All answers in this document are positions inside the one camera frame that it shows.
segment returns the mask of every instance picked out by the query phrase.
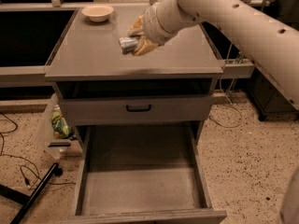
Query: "cabinet top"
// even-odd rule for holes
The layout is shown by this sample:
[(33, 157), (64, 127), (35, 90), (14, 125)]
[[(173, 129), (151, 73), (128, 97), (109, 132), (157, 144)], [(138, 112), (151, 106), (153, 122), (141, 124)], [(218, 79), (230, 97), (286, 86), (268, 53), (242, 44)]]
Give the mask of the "cabinet top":
[(47, 81), (158, 77), (213, 77), (222, 73), (200, 26), (181, 30), (164, 46), (141, 57), (123, 55), (119, 38), (148, 5), (110, 4), (109, 21), (94, 23), (81, 10), (46, 69)]

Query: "terrazzo floor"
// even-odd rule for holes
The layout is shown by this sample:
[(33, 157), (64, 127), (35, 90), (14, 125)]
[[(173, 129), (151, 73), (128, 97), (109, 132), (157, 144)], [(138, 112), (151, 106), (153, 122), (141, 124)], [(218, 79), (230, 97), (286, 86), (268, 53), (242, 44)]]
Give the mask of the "terrazzo floor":
[[(226, 210), (228, 216), (222, 224), (277, 223), (285, 190), (299, 164), (299, 122), (285, 116), (260, 122), (250, 101), (234, 107), (240, 113), (227, 105), (213, 106), (198, 144), (213, 207)], [(7, 116), (19, 127), (4, 134), (3, 153), (30, 160), (42, 176), (56, 162), (36, 143), (42, 113)], [(222, 126), (237, 127), (224, 128), (213, 120)], [(13, 125), (0, 116), (0, 132), (11, 129)], [(51, 182), (76, 182), (79, 160), (60, 159), (64, 173)], [(0, 184), (31, 194), (20, 171), (24, 164), (34, 169), (28, 161), (0, 156)], [(35, 176), (27, 169), (23, 171), (33, 184)], [(47, 185), (21, 223), (47, 224), (67, 219), (73, 197), (74, 185)], [(19, 209), (19, 204), (0, 196), (0, 223), (9, 223)]]

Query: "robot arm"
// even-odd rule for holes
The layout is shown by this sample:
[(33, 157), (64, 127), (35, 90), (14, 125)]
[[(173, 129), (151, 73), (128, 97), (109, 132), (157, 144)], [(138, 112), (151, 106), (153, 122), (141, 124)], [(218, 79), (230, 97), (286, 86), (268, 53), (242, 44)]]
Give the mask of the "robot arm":
[(140, 18), (151, 48), (163, 45), (178, 31), (207, 21), (217, 27), (299, 110), (299, 32), (240, 0), (164, 0)]

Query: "white bowl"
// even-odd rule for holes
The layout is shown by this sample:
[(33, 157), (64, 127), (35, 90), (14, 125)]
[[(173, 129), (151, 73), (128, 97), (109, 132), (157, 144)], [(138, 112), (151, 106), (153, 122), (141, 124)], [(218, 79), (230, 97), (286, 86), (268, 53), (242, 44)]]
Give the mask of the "white bowl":
[(82, 9), (82, 13), (94, 22), (106, 21), (112, 12), (113, 7), (108, 5), (89, 6)]

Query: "wire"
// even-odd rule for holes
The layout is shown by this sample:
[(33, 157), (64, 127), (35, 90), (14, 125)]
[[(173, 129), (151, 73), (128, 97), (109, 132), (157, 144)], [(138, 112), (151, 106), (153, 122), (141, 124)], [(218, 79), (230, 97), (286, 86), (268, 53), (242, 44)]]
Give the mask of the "wire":
[[(231, 42), (231, 45), (227, 51), (227, 55), (226, 55), (226, 59), (225, 59), (225, 64), (224, 64), (224, 69), (225, 69), (225, 66), (226, 64), (228, 63), (228, 60), (229, 60), (229, 56), (230, 56), (230, 53), (231, 53), (231, 50), (232, 50), (232, 47), (233, 47), (233, 43)], [(220, 86), (220, 90), (221, 92), (224, 94), (224, 97), (227, 99), (227, 101), (229, 102), (229, 105), (227, 105), (227, 107), (230, 107), (234, 110), (236, 110), (240, 116), (240, 122), (237, 123), (236, 125), (233, 125), (233, 126), (227, 126), (227, 125), (223, 125), (221, 124), (220, 122), (216, 121), (212, 115), (209, 115), (209, 119), (211, 119), (213, 122), (215, 122), (216, 124), (220, 125), (221, 127), (223, 128), (227, 128), (227, 129), (233, 129), (233, 128), (236, 128), (236, 127), (239, 127), (241, 124), (242, 124), (242, 113), (236, 108), (233, 106), (233, 101), (227, 96), (226, 92), (224, 91), (224, 89), (222, 88), (222, 78), (220, 77), (219, 79), (219, 86)]]
[(226, 128), (226, 129), (233, 129), (233, 128), (237, 128), (237, 127), (239, 127), (239, 126), (243, 123), (243, 120), (242, 120), (242, 119), (243, 119), (243, 117), (242, 117), (242, 113), (241, 113), (236, 107), (234, 107), (234, 106), (232, 106), (232, 105), (226, 105), (226, 107), (229, 107), (229, 108), (232, 108), (232, 109), (236, 110), (237, 113), (239, 114), (239, 116), (240, 116), (240, 121), (239, 121), (236, 125), (227, 126), (227, 125), (221, 124), (219, 121), (215, 120), (215, 119), (213, 118), (212, 115), (209, 115), (209, 119), (211, 119), (213, 122), (215, 122), (215, 123), (218, 124), (219, 126), (221, 126), (221, 127), (223, 127), (223, 128)]
[(72, 190), (74, 190), (73, 186), (71, 186), (71, 185), (64, 185), (64, 186), (59, 186), (57, 189), (48, 189), (48, 191), (56, 191), (56, 190), (65, 189), (65, 188), (71, 188)]
[[(2, 112), (0, 112), (0, 115), (2, 115), (4, 118), (6, 119), (0, 119), (2, 121), (9, 121), (10, 123), (12, 123), (14, 125), (14, 127), (11, 129), (11, 130), (8, 130), (8, 131), (0, 131), (0, 137), (1, 137), (1, 140), (2, 140), (2, 146), (1, 146), (1, 149), (0, 149), (0, 157), (10, 157), (10, 158), (14, 158), (14, 159), (21, 159), (21, 160), (24, 160), (24, 161), (27, 161), (29, 162), (30, 164), (32, 164), (35, 169), (36, 169), (36, 172), (34, 172), (31, 168), (29, 168), (28, 166), (26, 165), (21, 165), (20, 166), (20, 171), (21, 171), (21, 175), (23, 176), (24, 178), (24, 181), (25, 181), (25, 184), (26, 186), (31, 189), (38, 180), (42, 180), (39, 176), (39, 171), (38, 171), (38, 168), (37, 166), (30, 160), (27, 160), (25, 159), (24, 157), (22, 156), (17, 156), (17, 155), (12, 155), (12, 154), (7, 154), (7, 153), (4, 153), (4, 147), (5, 147), (5, 137), (4, 137), (4, 134), (7, 134), (7, 133), (13, 133), (15, 132), (19, 126), (17, 124), (17, 122), (15, 122), (14, 120), (10, 119), (8, 116), (6, 116), (5, 114), (3, 114)], [(29, 170), (35, 177), (36, 177), (36, 181), (34, 182), (33, 185), (30, 185), (30, 181), (29, 179), (26, 177), (26, 175), (24, 174), (23, 172), (23, 169), (22, 168), (26, 168), (27, 170)], [(47, 184), (50, 184), (50, 185), (75, 185), (76, 183), (72, 183), (72, 182), (65, 182), (65, 183), (50, 183), (48, 182)]]
[[(22, 168), (26, 168), (27, 170), (29, 170), (36, 177), (37, 180), (38, 179), (41, 180), (39, 175), (37, 175), (31, 168), (29, 168), (25, 165), (21, 165), (20, 169), (21, 169), (21, 173), (22, 173), (24, 178), (26, 178), (26, 176), (24, 175), (24, 172), (23, 172)], [(50, 184), (50, 185), (75, 185), (76, 183), (73, 183), (73, 182), (69, 182), (69, 183), (51, 183), (51, 182), (48, 182), (47, 184)]]

